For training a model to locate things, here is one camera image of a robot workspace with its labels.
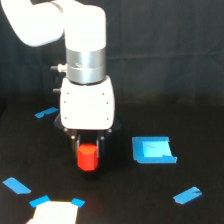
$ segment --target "black table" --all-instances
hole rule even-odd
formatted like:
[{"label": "black table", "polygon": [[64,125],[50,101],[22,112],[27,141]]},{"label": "black table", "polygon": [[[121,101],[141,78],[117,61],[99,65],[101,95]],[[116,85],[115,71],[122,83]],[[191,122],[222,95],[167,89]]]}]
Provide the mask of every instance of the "black table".
[{"label": "black table", "polygon": [[[108,139],[96,178],[76,166],[71,141],[53,121],[34,114],[55,105],[10,104],[0,118],[0,223],[33,217],[29,202],[85,200],[77,224],[224,222],[224,108],[117,105],[123,129]],[[138,164],[132,137],[168,136],[177,164]],[[14,177],[29,187],[17,195],[2,181]],[[203,196],[185,205],[173,196],[198,187]]]}]

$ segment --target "red block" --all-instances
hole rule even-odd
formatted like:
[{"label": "red block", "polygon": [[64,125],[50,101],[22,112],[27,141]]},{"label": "red block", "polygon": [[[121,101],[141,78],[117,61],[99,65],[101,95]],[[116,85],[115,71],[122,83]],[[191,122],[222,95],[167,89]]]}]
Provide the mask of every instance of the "red block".
[{"label": "red block", "polygon": [[78,148],[78,167],[84,171],[94,171],[98,166],[97,146],[91,143]]}]

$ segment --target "blue paper shape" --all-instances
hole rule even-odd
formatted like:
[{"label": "blue paper shape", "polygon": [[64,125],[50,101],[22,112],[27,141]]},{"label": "blue paper shape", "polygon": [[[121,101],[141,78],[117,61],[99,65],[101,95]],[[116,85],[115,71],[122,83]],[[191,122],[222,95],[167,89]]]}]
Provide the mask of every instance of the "blue paper shape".
[{"label": "blue paper shape", "polygon": [[73,205],[77,205],[79,208],[81,208],[85,204],[85,201],[82,201],[80,199],[74,198],[71,203]]},{"label": "blue paper shape", "polygon": [[166,142],[142,142],[144,157],[172,156],[169,143]]},{"label": "blue paper shape", "polygon": [[202,195],[200,190],[197,187],[192,187],[189,190],[184,191],[183,193],[178,194],[173,198],[176,203],[185,204],[185,203],[193,200],[194,198],[199,197],[200,195]]},{"label": "blue paper shape", "polygon": [[13,190],[16,194],[29,194],[31,190],[20,183],[13,177],[8,178],[7,180],[3,181],[7,187]]},{"label": "blue paper shape", "polygon": [[162,156],[162,157],[143,157],[137,159],[138,163],[142,164],[157,164],[157,163],[176,163],[177,157]]},{"label": "blue paper shape", "polygon": [[36,208],[38,205],[40,204],[43,204],[47,201],[50,201],[50,198],[46,195],[46,196],[43,196],[41,198],[38,198],[36,200],[33,200],[30,202],[30,205],[33,207],[33,208]]},{"label": "blue paper shape", "polygon": [[[159,157],[145,157],[144,156],[144,149],[143,149],[143,142],[147,142],[150,144],[157,144],[158,142],[164,144],[166,146],[165,152],[162,152],[159,154]],[[168,137],[133,137],[132,143],[133,143],[133,157],[134,160],[136,160],[138,163],[176,163],[177,157],[173,157],[170,151],[170,148],[167,147],[169,142]]]},{"label": "blue paper shape", "polygon": [[40,113],[35,114],[35,116],[36,116],[37,118],[42,118],[42,117],[44,116],[44,114],[52,114],[52,113],[54,113],[55,111],[58,111],[58,109],[52,107],[52,108],[50,108],[50,109],[47,109],[47,110],[45,110],[45,111],[42,111],[42,112],[40,112]]}]

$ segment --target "blue paper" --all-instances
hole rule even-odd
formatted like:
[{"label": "blue paper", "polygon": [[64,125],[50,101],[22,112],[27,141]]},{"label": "blue paper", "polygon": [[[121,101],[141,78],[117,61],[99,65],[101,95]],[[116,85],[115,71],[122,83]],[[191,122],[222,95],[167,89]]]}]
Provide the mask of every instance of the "blue paper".
[{"label": "blue paper", "polygon": [[134,160],[143,164],[176,163],[177,157],[172,156],[168,142],[168,137],[133,137]]},{"label": "blue paper", "polygon": [[142,142],[144,157],[172,156],[168,142]]},{"label": "blue paper", "polygon": [[173,156],[162,156],[162,157],[143,157],[137,159],[138,163],[142,164],[157,164],[157,163],[176,163],[177,157]]},{"label": "blue paper", "polygon": [[80,199],[74,198],[71,203],[73,205],[77,205],[79,208],[81,208],[85,204],[85,201],[82,201]]},{"label": "blue paper", "polygon": [[43,196],[41,198],[38,198],[36,200],[33,200],[30,202],[30,205],[33,207],[33,208],[36,208],[38,205],[40,204],[43,204],[47,201],[50,201],[50,198],[46,195],[46,196]]},{"label": "blue paper", "polygon": [[16,194],[29,194],[31,190],[20,183],[13,177],[8,178],[7,180],[3,181],[7,187],[13,190]]},{"label": "blue paper", "polygon": [[178,194],[173,198],[176,203],[185,204],[193,200],[194,198],[199,197],[200,195],[202,195],[200,190],[197,187],[192,187],[191,189],[184,191],[183,193]]},{"label": "blue paper", "polygon": [[50,109],[47,109],[47,110],[45,110],[45,111],[42,111],[42,112],[40,112],[40,113],[35,114],[35,116],[36,116],[37,118],[42,118],[42,117],[44,116],[44,114],[51,114],[51,113],[54,113],[55,111],[58,111],[58,109],[52,107],[52,108],[50,108]]}]

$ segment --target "white cylinder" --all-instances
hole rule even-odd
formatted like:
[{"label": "white cylinder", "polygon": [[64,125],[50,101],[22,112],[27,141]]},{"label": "white cylinder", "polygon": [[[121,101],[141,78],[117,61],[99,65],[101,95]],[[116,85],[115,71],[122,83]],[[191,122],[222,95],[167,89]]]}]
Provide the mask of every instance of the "white cylinder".
[{"label": "white cylinder", "polygon": [[97,51],[106,46],[106,15],[97,6],[65,13],[65,45],[72,51]]}]

